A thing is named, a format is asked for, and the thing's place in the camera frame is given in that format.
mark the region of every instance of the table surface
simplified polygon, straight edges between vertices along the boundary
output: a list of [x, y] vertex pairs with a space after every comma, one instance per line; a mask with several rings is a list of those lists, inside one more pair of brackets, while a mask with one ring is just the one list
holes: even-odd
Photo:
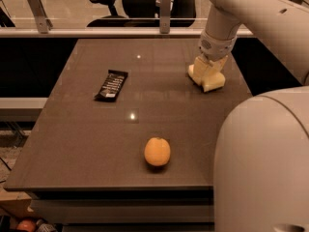
[[[186, 73], [199, 54], [197, 39], [78, 40], [5, 189], [211, 187], [219, 130], [251, 94], [232, 56], [225, 87], [201, 92]], [[94, 101], [108, 70], [128, 72], [126, 83], [116, 102]], [[171, 146], [161, 169], [144, 160], [154, 136]]]

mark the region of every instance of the desk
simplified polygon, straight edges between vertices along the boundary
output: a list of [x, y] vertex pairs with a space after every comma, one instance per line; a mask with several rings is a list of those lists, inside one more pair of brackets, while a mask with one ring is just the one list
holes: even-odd
[[[211, 189], [220, 127], [251, 95], [232, 56], [226, 86], [201, 92], [186, 74], [197, 55], [197, 39], [79, 40], [5, 189], [39, 201]], [[109, 69], [128, 72], [126, 83], [116, 102], [94, 101]], [[171, 160], [160, 170], [143, 156], [153, 136], [171, 146]]]

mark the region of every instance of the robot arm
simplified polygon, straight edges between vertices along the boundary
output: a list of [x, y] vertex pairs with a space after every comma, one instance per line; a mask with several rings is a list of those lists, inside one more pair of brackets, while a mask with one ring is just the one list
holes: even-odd
[[[204, 67], [203, 84], [212, 84], [211, 60], [215, 66], [232, 49], [240, 23], [309, 84], [307, 9], [287, 0], [211, 1], [203, 56], [194, 63], [199, 72]], [[308, 108], [309, 86], [253, 97], [227, 117], [213, 170], [217, 232], [309, 231]]]
[[205, 66], [219, 66], [231, 50], [243, 23], [283, 63], [303, 85], [309, 84], [309, 10], [288, 0], [211, 0], [212, 6], [201, 35], [202, 55], [188, 70], [204, 91], [224, 85], [212, 85]]

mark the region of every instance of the floor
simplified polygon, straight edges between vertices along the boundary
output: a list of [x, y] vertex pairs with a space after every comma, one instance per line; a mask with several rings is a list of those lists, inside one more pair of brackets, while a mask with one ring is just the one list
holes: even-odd
[[26, 137], [22, 139], [18, 147], [16, 147], [15, 144], [18, 140], [17, 136], [14, 135], [11, 130], [7, 130], [5, 128], [0, 130], [0, 189], [4, 186], [5, 181], [10, 174], [10, 169], [14, 167], [14, 164], [22, 150], [22, 146], [31, 131], [25, 130], [24, 132]]

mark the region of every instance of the gray table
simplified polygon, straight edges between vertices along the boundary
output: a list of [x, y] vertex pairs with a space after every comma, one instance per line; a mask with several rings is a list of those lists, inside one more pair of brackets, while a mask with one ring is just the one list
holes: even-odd
[[[233, 57], [224, 69], [225, 87], [201, 92], [186, 74], [197, 55], [197, 39], [79, 40], [5, 189], [211, 187], [220, 127], [251, 95]], [[116, 102], [94, 101], [108, 70], [128, 72], [128, 79]], [[160, 170], [144, 160], [153, 136], [171, 146], [171, 160]]]

